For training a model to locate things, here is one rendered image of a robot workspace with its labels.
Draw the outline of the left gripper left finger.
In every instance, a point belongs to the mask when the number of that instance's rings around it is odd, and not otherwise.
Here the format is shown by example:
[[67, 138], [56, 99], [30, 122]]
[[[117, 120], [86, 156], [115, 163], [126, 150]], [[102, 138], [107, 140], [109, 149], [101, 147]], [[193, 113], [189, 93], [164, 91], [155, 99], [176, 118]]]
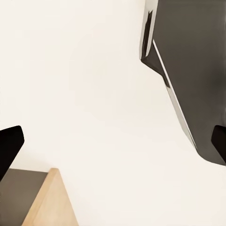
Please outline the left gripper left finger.
[[24, 144], [24, 134], [20, 125], [0, 130], [0, 181], [16, 158]]

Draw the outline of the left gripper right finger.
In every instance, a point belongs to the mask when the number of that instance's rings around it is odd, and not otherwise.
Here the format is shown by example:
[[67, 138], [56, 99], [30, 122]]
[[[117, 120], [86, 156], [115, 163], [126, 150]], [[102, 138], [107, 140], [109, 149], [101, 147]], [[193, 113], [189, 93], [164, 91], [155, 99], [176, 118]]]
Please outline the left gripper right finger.
[[226, 127], [215, 125], [211, 142], [226, 163]]

